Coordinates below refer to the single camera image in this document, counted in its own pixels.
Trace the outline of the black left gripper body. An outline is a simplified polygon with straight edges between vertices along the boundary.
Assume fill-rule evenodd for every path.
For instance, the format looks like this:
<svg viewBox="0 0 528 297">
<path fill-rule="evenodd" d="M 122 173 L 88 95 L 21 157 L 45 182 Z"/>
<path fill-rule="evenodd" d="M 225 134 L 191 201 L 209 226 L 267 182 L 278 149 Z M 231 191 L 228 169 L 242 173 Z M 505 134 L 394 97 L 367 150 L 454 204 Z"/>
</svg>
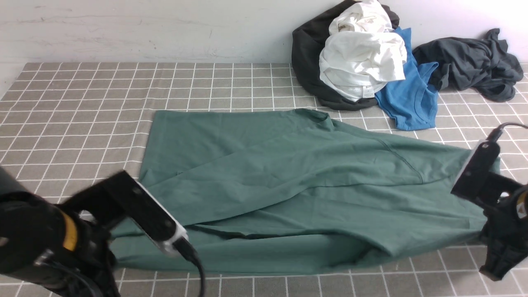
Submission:
<svg viewBox="0 0 528 297">
<path fill-rule="evenodd" d="M 61 297 L 119 297 L 114 277 L 116 257 L 111 252 L 111 230 L 125 218 L 125 212 L 115 201 L 115 194 L 123 190 L 124 180 L 130 175 L 119 171 L 78 191 L 58 208 L 68 215 L 77 228 L 77 244 L 73 257 L 78 261 L 75 270 L 89 281 L 86 285 L 77 276 L 68 275 Z"/>
</svg>

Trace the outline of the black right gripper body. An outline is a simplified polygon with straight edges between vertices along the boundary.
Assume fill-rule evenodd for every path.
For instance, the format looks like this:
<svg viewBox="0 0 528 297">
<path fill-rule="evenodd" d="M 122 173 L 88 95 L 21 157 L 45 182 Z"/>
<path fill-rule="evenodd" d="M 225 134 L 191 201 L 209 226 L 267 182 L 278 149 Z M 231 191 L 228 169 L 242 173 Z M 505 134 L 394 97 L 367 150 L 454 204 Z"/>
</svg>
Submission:
<svg viewBox="0 0 528 297">
<path fill-rule="evenodd" d="M 490 173 L 479 194 L 487 217 L 481 231 L 486 261 L 479 272 L 500 281 L 527 258 L 527 185 Z"/>
</svg>

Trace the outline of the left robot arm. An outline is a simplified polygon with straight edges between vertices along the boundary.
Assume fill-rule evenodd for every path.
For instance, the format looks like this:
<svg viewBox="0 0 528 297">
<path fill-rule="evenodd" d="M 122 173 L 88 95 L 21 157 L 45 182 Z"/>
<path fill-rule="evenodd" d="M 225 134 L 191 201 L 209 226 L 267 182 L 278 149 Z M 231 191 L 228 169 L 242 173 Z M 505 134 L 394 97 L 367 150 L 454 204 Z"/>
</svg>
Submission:
<svg viewBox="0 0 528 297">
<path fill-rule="evenodd" d="M 126 218 L 117 196 L 126 197 L 134 186 L 121 171 L 53 204 L 2 169 L 1 274 L 61 297 L 118 297 L 109 241 Z"/>
</svg>

